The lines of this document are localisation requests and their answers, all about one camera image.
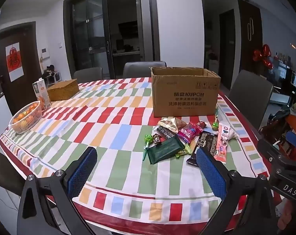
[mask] red and white poster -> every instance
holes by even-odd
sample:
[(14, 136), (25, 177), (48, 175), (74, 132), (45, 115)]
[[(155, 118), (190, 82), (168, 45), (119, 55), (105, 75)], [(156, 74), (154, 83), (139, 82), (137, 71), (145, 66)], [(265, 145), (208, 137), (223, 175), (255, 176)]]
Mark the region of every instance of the red and white poster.
[(24, 75), (19, 43), (6, 47), (7, 67), (11, 82)]

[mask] screw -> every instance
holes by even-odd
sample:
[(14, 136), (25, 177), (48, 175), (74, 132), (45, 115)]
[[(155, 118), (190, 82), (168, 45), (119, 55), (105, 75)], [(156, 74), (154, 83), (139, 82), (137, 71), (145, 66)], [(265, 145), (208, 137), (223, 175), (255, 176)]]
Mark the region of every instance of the screw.
[(260, 179), (262, 179), (262, 180), (266, 180), (266, 175), (264, 175), (264, 174), (260, 174), (259, 176), (260, 176)]
[(28, 180), (29, 180), (29, 181), (31, 181), (31, 180), (33, 180), (33, 179), (34, 179), (34, 175), (33, 175), (33, 174), (28, 175)]
[(61, 177), (61, 176), (63, 175), (63, 173), (64, 173), (63, 170), (58, 169), (58, 170), (56, 171), (55, 175), (56, 175), (57, 177)]
[(230, 174), (231, 174), (233, 177), (238, 176), (238, 171), (237, 171), (237, 170), (232, 169), (232, 170), (230, 170), (229, 172), (230, 172)]

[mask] striped tablecloth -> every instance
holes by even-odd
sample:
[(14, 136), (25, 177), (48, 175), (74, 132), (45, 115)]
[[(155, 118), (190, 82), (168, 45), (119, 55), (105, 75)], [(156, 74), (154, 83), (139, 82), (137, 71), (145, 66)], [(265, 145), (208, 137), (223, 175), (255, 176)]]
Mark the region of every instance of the striped tablecloth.
[[(268, 176), (242, 115), (222, 93), (217, 105), (219, 121), (239, 135), (229, 142), (226, 167), (243, 176)], [(209, 125), (214, 116), (181, 119)], [(190, 156), (154, 165), (148, 158), (142, 161), (144, 135), (151, 134), (159, 120), (153, 116), (150, 78), (101, 80), (80, 84), (73, 98), (53, 103), (30, 131), (17, 135), (7, 129), (0, 146), (24, 178), (31, 173), (51, 176), (93, 146), (98, 162), (73, 199), (87, 221), (122, 233), (198, 234), (221, 199), (213, 195), (201, 171), (186, 164)], [(245, 197), (230, 228), (244, 202)]]

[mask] brown box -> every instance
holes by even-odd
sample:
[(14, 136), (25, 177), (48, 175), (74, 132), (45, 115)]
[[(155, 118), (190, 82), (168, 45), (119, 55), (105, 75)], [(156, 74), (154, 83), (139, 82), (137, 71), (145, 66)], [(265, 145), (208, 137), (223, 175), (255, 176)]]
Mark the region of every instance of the brown box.
[(78, 93), (79, 86), (76, 80), (57, 82), (48, 88), (48, 95), (51, 101), (68, 100)]
[(155, 117), (213, 115), (221, 78), (203, 68), (153, 67)]

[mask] heart-shaped balloon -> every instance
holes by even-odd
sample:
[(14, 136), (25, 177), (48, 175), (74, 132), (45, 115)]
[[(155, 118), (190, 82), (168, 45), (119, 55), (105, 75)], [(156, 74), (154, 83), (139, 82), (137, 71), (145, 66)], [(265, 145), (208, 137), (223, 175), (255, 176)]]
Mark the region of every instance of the heart-shaped balloon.
[(262, 62), (263, 62), (263, 64), (264, 64), (267, 68), (269, 68), (270, 70), (273, 69), (273, 64), (272, 64), (270, 61), (268, 61), (266, 58), (263, 58), (263, 59), (262, 59)]
[(263, 55), (264, 56), (271, 56), (271, 50), (267, 44), (263, 45)]
[(258, 50), (258, 49), (255, 49), (255, 50), (253, 51), (253, 57), (252, 57), (252, 59), (253, 59), (255, 62), (257, 62), (257, 61), (259, 61), (261, 58), (262, 58), (261, 51)]

